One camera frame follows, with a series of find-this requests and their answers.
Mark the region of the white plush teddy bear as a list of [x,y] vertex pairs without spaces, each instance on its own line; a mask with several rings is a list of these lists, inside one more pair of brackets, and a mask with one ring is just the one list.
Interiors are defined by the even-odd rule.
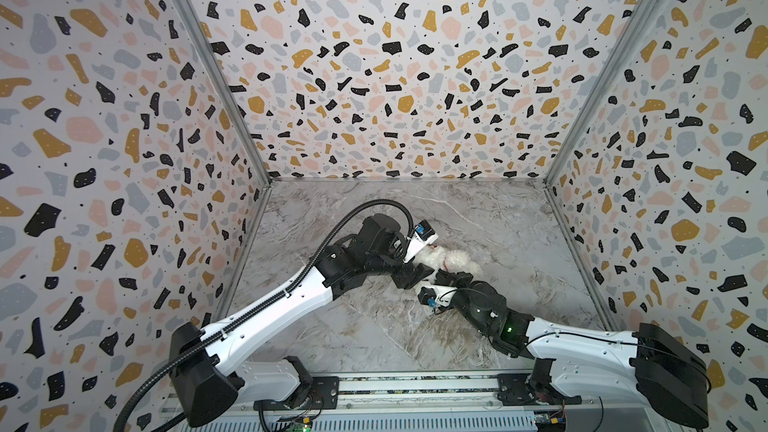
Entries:
[[449,249],[439,245],[428,245],[418,252],[413,259],[415,264],[424,264],[434,271],[450,273],[465,272],[474,277],[482,275],[481,267],[463,250]]

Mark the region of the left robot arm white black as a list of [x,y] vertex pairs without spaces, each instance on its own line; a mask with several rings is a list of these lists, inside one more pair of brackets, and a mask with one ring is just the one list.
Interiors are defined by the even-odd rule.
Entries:
[[203,328],[186,323],[176,329],[170,379],[183,422],[207,425],[238,402],[300,406],[313,378],[298,358],[251,363],[249,357],[289,325],[360,287],[369,276],[388,275],[399,289],[414,287],[432,272],[415,264],[415,256],[436,238],[426,220],[403,235],[396,220],[374,214],[357,233],[322,246],[308,270],[299,271],[272,295]]

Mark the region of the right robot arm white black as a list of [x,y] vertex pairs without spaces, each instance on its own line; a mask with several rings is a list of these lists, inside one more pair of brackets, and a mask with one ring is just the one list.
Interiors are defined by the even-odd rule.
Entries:
[[597,331],[558,324],[513,310],[493,286],[464,272],[438,272],[418,297],[436,314],[456,311],[497,352],[533,360],[526,383],[534,394],[637,403],[684,427],[709,426],[704,361],[657,325]]

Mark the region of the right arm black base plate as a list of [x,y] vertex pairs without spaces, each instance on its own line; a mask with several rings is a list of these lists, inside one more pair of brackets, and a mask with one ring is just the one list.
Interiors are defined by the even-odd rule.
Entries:
[[533,405],[580,405],[582,398],[565,397],[552,387],[531,381],[528,374],[502,373],[497,376],[497,399],[504,406],[533,406]]

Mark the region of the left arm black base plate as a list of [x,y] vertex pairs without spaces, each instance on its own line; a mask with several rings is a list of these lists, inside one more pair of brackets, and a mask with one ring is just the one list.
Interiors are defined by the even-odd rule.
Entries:
[[283,401],[256,401],[254,409],[263,407],[265,411],[286,411],[298,413],[309,410],[334,410],[339,398],[339,376],[314,376],[309,385],[302,383]]

